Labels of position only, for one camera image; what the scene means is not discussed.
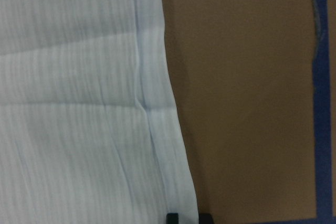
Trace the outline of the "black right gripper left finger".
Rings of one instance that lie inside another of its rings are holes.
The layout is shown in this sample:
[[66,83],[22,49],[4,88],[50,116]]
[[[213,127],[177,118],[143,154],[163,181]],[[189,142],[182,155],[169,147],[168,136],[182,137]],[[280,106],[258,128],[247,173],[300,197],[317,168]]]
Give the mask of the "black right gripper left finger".
[[168,213],[166,215],[166,224],[179,224],[179,214]]

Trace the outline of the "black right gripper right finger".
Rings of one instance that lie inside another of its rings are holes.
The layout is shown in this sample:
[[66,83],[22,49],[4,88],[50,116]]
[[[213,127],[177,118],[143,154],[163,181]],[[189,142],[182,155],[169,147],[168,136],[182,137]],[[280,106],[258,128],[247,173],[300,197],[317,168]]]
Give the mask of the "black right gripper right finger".
[[198,214],[199,224],[214,224],[214,219],[210,213],[201,212]]

